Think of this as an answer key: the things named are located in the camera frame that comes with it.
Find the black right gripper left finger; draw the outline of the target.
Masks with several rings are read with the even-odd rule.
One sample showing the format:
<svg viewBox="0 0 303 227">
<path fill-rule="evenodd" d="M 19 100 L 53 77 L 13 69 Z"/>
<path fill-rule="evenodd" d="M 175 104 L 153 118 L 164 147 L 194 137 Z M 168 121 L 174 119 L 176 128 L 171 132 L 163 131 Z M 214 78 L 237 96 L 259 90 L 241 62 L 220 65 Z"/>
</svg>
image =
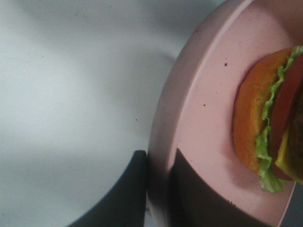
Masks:
<svg viewBox="0 0 303 227">
<path fill-rule="evenodd" d="M 143 227 L 147 155 L 137 150 L 109 192 L 71 227 Z"/>
</svg>

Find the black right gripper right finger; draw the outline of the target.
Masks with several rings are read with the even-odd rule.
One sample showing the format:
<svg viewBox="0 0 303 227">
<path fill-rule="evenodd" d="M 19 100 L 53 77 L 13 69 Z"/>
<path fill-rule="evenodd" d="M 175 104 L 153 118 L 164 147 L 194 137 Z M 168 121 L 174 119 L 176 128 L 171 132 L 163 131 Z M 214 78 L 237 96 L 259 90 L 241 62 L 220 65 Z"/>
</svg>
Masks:
<svg viewBox="0 0 303 227">
<path fill-rule="evenodd" d="M 178 149 L 171 173 L 177 195 L 171 213 L 181 227 L 278 227 L 282 207 L 277 196 L 262 192 L 257 177 L 242 167 L 210 168 L 202 178 Z"/>
</svg>

